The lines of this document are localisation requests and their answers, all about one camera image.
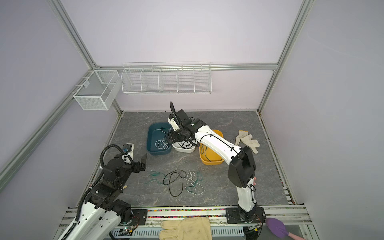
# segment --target orange plastic tray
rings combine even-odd
[[[213,129],[213,131],[217,133],[220,137],[223,137],[223,133],[219,130]],[[204,144],[200,144],[199,146],[199,155],[201,161],[205,165],[219,165],[224,162],[224,159],[222,159],[217,153],[215,153],[212,149],[210,149]]]

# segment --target blue bin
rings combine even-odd
[[[156,155],[165,155],[168,154],[172,149],[172,144],[169,143],[171,146],[168,149],[158,149],[155,145],[157,140],[163,140],[164,137],[167,135],[164,132],[168,132],[169,129],[172,129],[172,126],[168,122],[157,122],[152,124],[148,128],[148,137],[147,137],[147,150],[150,154],[156,156]]]

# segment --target white glove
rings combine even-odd
[[[256,140],[256,139],[252,139],[252,135],[249,134],[245,137],[242,137],[240,138],[240,140],[245,144],[247,145],[248,147],[250,147],[252,149],[252,151],[254,153],[258,153],[258,151],[256,150],[257,147],[260,147],[260,144],[259,142]]]
[[[247,131],[239,130],[239,135],[236,137],[235,145],[238,146],[240,143],[240,139],[247,136],[247,135],[248,135]]]
[[[187,217],[183,220],[166,220],[161,223],[160,240],[212,240],[207,217]]]

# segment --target table surface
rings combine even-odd
[[[125,112],[112,143],[122,146],[125,143],[134,143],[134,161],[148,153],[146,149],[148,128],[155,122],[164,122],[170,112]],[[225,111],[225,112],[187,112],[188,116],[199,118],[211,129],[218,129],[228,141],[234,143],[239,130],[249,131],[253,139],[260,143],[257,154],[253,154],[257,178],[255,198],[259,205],[286,205],[288,201],[283,191],[281,180],[277,173],[272,154],[265,139],[262,127],[253,111]],[[109,149],[104,157],[108,162],[117,154],[117,150]],[[194,195],[184,188],[178,197],[172,197],[168,186],[159,184],[163,176],[153,177],[151,171],[167,174],[176,169],[186,172],[199,172],[203,178],[199,182],[204,187],[201,195]],[[140,173],[132,173],[126,182],[127,188],[119,195],[118,199],[130,203],[133,207],[148,206],[183,206],[183,205],[237,205],[238,195],[236,187],[227,177],[228,165],[223,162],[220,165],[204,165],[196,148],[193,153],[177,152],[172,148],[166,155],[153,156],[148,153],[147,169]],[[180,193],[182,186],[188,181],[177,179],[170,186],[173,195]],[[197,193],[202,192],[200,186],[196,186]]]

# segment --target white wire basket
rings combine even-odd
[[[84,110],[108,110],[120,87],[117,71],[94,70],[73,97]]]
[[[123,66],[121,83],[125,94],[212,92],[210,63],[125,63]]]

